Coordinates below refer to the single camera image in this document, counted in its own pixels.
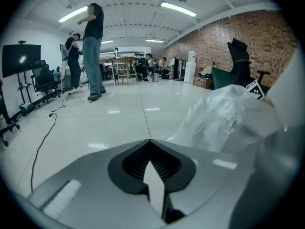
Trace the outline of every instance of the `trash can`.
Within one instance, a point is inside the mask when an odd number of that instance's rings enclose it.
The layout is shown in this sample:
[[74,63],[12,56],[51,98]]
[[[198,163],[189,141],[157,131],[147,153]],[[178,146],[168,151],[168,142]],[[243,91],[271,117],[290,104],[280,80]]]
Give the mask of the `trash can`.
[[159,82],[159,74],[153,73],[152,74],[152,82]]

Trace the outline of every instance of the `television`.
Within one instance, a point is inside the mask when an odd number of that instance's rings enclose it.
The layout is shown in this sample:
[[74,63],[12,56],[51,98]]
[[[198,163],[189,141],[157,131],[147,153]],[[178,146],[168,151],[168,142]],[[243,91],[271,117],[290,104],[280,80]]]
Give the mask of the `television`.
[[41,60],[41,45],[5,45],[2,50],[2,75],[8,77],[29,71],[36,61]]

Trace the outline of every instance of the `smoke detector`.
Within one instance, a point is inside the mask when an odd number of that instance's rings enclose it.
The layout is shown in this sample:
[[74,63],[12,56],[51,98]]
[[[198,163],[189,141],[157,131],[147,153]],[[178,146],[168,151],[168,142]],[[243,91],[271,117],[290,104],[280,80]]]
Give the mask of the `smoke detector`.
[[180,3],[186,3],[186,0],[179,0]]

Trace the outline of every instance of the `floor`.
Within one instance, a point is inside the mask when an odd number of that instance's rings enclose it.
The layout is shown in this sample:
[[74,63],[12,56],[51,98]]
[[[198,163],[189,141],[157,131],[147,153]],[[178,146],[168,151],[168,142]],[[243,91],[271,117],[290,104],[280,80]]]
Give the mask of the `floor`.
[[[89,89],[68,97],[58,110],[56,125],[44,141],[34,170],[34,188],[75,159],[136,140],[170,138],[187,111],[209,90],[187,83],[160,80],[115,86],[104,82],[107,93],[88,102]],[[27,197],[35,152],[54,123],[52,110],[67,96],[42,105],[20,119],[20,130],[8,132],[9,147],[0,146],[1,172],[8,186]]]

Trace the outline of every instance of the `white ceiling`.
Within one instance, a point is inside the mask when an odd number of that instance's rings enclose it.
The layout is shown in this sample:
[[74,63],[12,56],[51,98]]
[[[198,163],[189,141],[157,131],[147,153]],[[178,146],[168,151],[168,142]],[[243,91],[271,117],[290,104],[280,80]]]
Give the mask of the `white ceiling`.
[[[174,10],[160,7],[165,1],[197,13],[191,17]],[[18,16],[54,27],[66,33],[83,33],[85,24],[77,21],[85,13],[64,23],[58,20],[85,5],[96,2],[104,10],[103,40],[114,40],[114,46],[149,46],[145,39],[163,40],[166,46],[183,32],[217,14],[247,8],[249,4],[273,3],[271,0],[25,0]]]

